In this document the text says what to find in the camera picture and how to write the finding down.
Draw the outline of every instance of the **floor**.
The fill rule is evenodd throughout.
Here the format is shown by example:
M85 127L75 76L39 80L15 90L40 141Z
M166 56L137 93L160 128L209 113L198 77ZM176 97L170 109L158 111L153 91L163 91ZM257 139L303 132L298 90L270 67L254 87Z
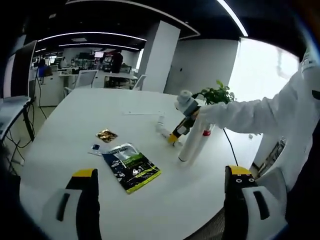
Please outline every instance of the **floor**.
M43 114L41 112L41 109L39 107L37 107L37 105L35 103L33 104L33 106L34 106L34 121L33 121L33 108L32 107L29 110L28 116L29 116L30 122L33 121L34 134L36 136L38 131L40 130L40 128L42 127L42 125L44 124L44 122L46 120L44 114L48 118L50 116L50 114L55 110L56 107L42 107L41 109L44 112L44 114ZM20 142L18 145L24 146L30 141L30 137L27 132L24 118L22 115L18 118L18 120L15 122L15 124L17 125L17 129L18 129L19 136L20 136ZM26 147L19 148L18 150L16 150L14 152L13 159L16 160L17 162L21 162L22 157L24 157L26 155L30 145L31 144L28 144ZM18 173L18 175L21 174L21 171L23 168L22 165L15 163L15 162L12 162L12 167L15 169L15 171Z

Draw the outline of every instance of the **white jacket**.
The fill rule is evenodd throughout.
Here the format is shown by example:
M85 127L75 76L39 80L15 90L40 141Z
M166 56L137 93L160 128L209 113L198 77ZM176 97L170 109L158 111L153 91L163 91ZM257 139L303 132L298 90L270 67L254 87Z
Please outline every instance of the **white jacket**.
M284 136L286 145L270 170L280 167L289 191L308 159L320 118L320 101L310 89L315 89L314 83L320 89L320 74L316 79L309 77L306 79L303 69L298 70L273 99L207 105L200 108L198 117L237 133Z

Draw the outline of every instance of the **computer screen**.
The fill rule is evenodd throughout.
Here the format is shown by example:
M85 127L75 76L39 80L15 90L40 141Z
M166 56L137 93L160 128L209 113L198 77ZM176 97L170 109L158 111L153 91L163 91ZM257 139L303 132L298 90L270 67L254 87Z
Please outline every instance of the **computer screen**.
M9 57L3 78L4 98L29 95L29 71L37 41L32 41Z
M103 56L104 56L104 52L103 51L96 51L94 53L94 57L95 58L103 58Z

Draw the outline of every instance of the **white round table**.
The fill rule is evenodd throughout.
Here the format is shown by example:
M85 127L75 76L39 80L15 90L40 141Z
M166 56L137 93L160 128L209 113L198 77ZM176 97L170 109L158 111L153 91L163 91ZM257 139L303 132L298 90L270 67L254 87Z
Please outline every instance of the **white round table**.
M223 207L225 166L235 160L223 131L215 127L195 163L180 162L180 148L156 132L159 115L170 131L183 119L175 100L147 91L72 91L45 121L25 157L21 182L32 190L20 196L36 223L41 226L44 203L66 187L73 173L97 168L102 239L182 240L206 224ZM118 134L110 147L133 143L162 174L127 194L103 158L87 153L105 128ZM239 165L249 168L260 141L227 132Z

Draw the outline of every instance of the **white column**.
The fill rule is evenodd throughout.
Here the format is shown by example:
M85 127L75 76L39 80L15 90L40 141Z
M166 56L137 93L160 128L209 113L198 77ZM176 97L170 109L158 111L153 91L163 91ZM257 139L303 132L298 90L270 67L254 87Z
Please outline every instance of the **white column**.
M164 21L149 30L139 68L139 75L147 75L143 91L164 92L179 34L179 28Z

